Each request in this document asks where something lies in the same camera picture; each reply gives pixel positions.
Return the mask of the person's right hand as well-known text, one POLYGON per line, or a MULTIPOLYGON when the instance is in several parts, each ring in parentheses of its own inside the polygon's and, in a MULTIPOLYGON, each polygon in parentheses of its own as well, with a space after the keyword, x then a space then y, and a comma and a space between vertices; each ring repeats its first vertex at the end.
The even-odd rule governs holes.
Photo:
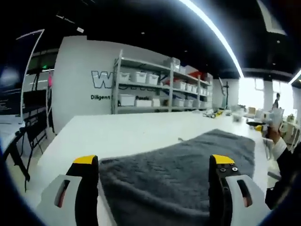
POLYGON ((276 145, 279 141, 285 143, 283 138, 280 135, 280 132, 278 129, 275 129, 273 126, 268 127, 268 133, 267 138, 271 139, 273 143, 276 145))

